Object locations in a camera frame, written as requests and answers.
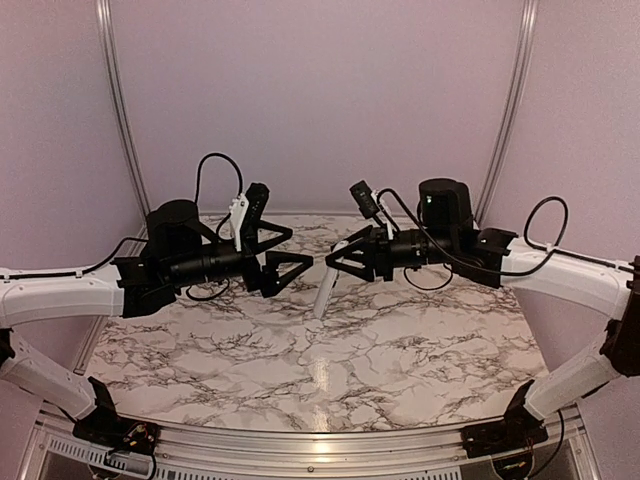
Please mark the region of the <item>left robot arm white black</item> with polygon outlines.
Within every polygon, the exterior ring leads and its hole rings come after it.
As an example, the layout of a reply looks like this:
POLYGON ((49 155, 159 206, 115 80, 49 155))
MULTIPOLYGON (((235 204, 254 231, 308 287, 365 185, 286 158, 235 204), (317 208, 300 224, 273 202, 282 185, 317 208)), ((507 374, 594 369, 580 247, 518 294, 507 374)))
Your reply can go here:
POLYGON ((174 303, 183 289, 239 277, 270 298, 308 270, 312 257, 277 251, 293 234, 262 220, 263 200, 239 198, 241 219, 224 241, 201 222, 195 202, 172 200, 149 213, 139 255, 74 271, 1 274, 1 377, 43 398, 106 445, 125 438, 126 423, 101 382, 76 375, 34 349, 15 328, 23 322, 99 316, 138 318, 174 303))

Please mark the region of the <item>white remote control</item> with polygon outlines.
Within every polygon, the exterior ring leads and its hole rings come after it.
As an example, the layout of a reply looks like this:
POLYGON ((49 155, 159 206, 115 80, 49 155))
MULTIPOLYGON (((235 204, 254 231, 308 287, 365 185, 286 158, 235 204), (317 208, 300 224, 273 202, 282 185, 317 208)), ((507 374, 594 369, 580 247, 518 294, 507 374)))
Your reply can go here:
POLYGON ((313 314, 318 320, 323 318, 323 315, 328 306, 333 289, 338 279, 339 272, 334 267, 327 266, 324 277, 319 285, 319 289, 314 301, 313 314))

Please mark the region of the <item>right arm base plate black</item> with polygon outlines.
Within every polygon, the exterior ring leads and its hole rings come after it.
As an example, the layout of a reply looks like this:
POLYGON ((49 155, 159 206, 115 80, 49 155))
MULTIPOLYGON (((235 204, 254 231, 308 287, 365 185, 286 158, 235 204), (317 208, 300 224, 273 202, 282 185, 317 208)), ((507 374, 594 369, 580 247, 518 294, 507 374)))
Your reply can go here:
POLYGON ((478 458, 529 448, 547 441, 549 435, 541 422, 502 419, 466 426, 461 429, 463 449, 469 458, 478 458))

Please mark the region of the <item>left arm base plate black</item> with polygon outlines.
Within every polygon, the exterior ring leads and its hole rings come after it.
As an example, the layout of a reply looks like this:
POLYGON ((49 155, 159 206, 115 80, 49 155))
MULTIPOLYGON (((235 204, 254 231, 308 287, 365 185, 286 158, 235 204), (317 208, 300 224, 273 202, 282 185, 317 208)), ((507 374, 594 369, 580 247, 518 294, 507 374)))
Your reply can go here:
POLYGON ((74 420, 73 435, 115 452, 152 455, 158 441, 159 425, 120 415, 106 385, 94 377, 89 377, 88 382, 93 387, 94 402, 86 416, 74 420))

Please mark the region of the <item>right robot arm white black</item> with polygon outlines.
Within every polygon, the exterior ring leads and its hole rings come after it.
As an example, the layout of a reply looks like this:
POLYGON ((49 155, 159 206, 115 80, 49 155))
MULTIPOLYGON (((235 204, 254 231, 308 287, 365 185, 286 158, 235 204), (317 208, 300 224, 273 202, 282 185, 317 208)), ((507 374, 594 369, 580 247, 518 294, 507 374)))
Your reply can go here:
POLYGON ((468 187, 448 178, 419 185, 419 203, 407 216, 414 228, 392 219, 338 242, 326 256, 327 272, 313 312, 321 317, 337 277, 392 280, 398 268, 446 264, 450 271, 491 288, 543 293, 608 316, 603 334, 544 378, 518 389, 497 425, 495 438, 515 448, 535 425, 579 397, 621 376, 639 374, 639 262, 614 262, 537 244, 527 234, 474 223, 468 187))

